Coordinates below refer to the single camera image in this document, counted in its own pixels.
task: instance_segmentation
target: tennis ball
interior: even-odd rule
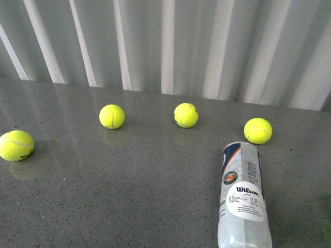
[[[124,123],[125,114],[120,106],[110,104],[101,109],[99,119],[105,128],[116,129]]]
[[[254,144],[266,143],[273,133],[270,123],[263,118],[250,119],[244,127],[245,138]]]
[[[174,119],[182,128],[190,128],[198,121],[198,111],[190,103],[182,103],[174,111]]]
[[[35,143],[24,131],[14,130],[0,137],[0,156],[9,161],[20,161],[33,151]]]

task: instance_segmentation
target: tennis ball seam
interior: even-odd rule
[[[114,126],[114,123],[115,123],[115,115],[114,115],[114,112],[112,111],[112,116],[113,116],[113,119],[112,119],[112,128],[115,128]]]
[[[189,111],[191,110],[191,108],[192,108],[192,104],[188,103],[188,105],[189,105],[189,109],[185,111],[184,116],[186,116],[187,112],[189,112]],[[184,116],[181,116],[181,117],[180,117],[180,122],[181,122],[181,124],[182,124],[184,127],[188,128],[189,126],[184,125],[184,123],[183,123],[183,120],[182,120],[182,119],[184,118]]]
[[[257,130],[264,131],[268,138],[271,137],[270,132],[268,132],[268,130],[266,130],[265,128],[254,128],[254,129],[250,130],[250,132],[254,132],[254,131],[257,131]]]
[[[24,146],[24,147],[29,147],[29,146],[32,146],[33,145],[33,143],[31,143],[31,144],[23,144],[23,143],[17,142],[15,140],[9,139],[9,138],[2,140],[2,142],[5,142],[5,141],[11,141],[11,142],[15,143],[16,145]]]

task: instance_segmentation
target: speckled countertop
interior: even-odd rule
[[[107,104],[118,130],[99,122]],[[331,113],[5,79],[0,133],[36,146],[0,160],[0,247],[217,247],[222,150],[252,117],[274,128],[257,146],[273,247],[331,247]]]

